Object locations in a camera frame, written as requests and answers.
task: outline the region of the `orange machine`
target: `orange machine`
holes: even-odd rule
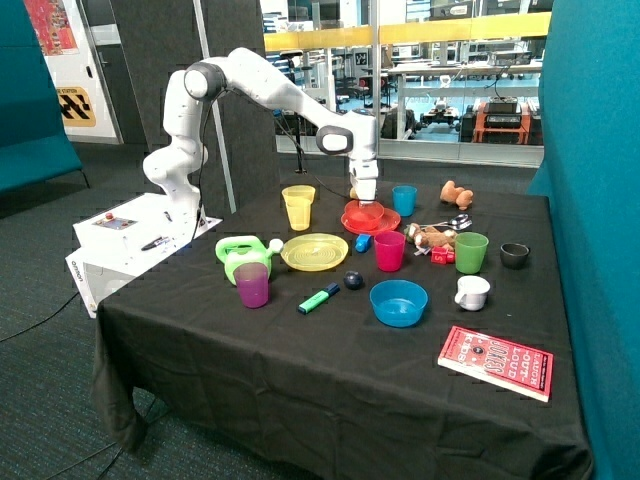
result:
[[[531,112],[515,98],[492,98],[482,102],[475,115],[473,142],[527,145],[531,131]]]

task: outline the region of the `brown teddy bear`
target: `brown teddy bear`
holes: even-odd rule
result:
[[[453,251],[458,234],[453,230],[441,232],[432,226],[421,228],[417,223],[412,223],[406,228],[405,235],[407,241],[415,244],[417,247],[444,247],[447,250]]]
[[[473,192],[466,190],[464,187],[456,187],[453,180],[449,180],[442,187],[440,192],[440,200],[455,204],[460,210],[466,210],[473,203]]]

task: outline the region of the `white mug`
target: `white mug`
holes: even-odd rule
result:
[[[491,285],[482,277],[465,275],[458,279],[458,293],[454,301],[465,310],[475,312],[484,307]]]

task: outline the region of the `blue bowl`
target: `blue bowl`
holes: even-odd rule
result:
[[[420,285],[407,280],[387,280],[369,293],[376,318],[390,327],[410,327],[420,320],[429,295]]]

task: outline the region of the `gray partition wall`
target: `gray partition wall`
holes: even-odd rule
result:
[[[264,56],[259,0],[201,0],[209,52],[227,55],[246,47]],[[192,0],[111,0],[136,103],[150,151],[167,145],[162,128],[164,96],[171,74],[202,59]],[[218,101],[237,207],[279,181],[271,112],[246,97]],[[209,161],[202,172],[208,216],[230,213],[213,114],[205,135]]]

